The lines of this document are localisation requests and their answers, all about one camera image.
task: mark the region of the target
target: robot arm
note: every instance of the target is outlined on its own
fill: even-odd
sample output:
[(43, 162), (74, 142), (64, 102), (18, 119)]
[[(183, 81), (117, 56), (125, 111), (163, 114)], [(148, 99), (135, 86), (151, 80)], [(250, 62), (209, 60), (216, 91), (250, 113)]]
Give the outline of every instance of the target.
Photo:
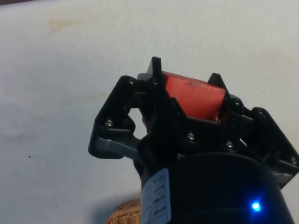
[[(147, 128), (141, 140), (131, 108)], [(299, 156), (269, 113), (247, 109), (219, 74), (208, 82), (175, 75), (153, 57), (147, 73), (120, 78), (95, 119), (88, 151), (134, 161), (142, 223), (293, 223), (280, 188), (298, 173)]]

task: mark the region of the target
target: white surface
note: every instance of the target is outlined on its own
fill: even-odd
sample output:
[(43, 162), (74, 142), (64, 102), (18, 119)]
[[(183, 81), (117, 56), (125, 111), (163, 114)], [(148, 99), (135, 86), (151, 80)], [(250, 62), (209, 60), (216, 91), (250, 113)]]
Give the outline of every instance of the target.
[[(137, 197), (129, 160), (87, 152), (95, 115), (121, 75), (222, 74), (299, 148), (296, 0), (50, 0), (0, 7), (2, 224), (104, 223)], [(299, 224), (299, 178), (283, 190)]]

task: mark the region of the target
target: sticker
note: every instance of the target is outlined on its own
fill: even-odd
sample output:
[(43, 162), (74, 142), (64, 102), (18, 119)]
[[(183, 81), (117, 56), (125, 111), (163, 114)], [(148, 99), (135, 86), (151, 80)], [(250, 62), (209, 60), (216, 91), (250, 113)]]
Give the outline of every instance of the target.
[(168, 169), (153, 175), (141, 191), (141, 224), (167, 224), (171, 220)]

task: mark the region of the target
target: stain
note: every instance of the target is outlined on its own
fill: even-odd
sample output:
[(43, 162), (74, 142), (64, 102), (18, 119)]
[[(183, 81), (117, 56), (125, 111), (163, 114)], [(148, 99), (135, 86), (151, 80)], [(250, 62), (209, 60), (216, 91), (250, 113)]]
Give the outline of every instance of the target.
[(59, 32), (63, 28), (92, 21), (90, 18), (53, 19), (49, 21), (50, 33)]
[(76, 97), (74, 99), (67, 100), (60, 104), (60, 106), (71, 106), (75, 104), (78, 101), (91, 101), (91, 100), (97, 100), (97, 99), (106, 99), (109, 96), (106, 92), (100, 92), (97, 95), (91, 95), (91, 96), (82, 96), (82, 97)]

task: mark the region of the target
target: red object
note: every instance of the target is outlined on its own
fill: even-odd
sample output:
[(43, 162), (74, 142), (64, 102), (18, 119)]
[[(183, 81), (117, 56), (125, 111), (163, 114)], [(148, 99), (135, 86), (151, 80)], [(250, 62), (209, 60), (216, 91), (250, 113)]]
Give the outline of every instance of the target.
[(217, 120), (225, 97), (225, 89), (165, 71), (163, 74), (168, 94), (177, 99), (187, 116), (210, 121)]

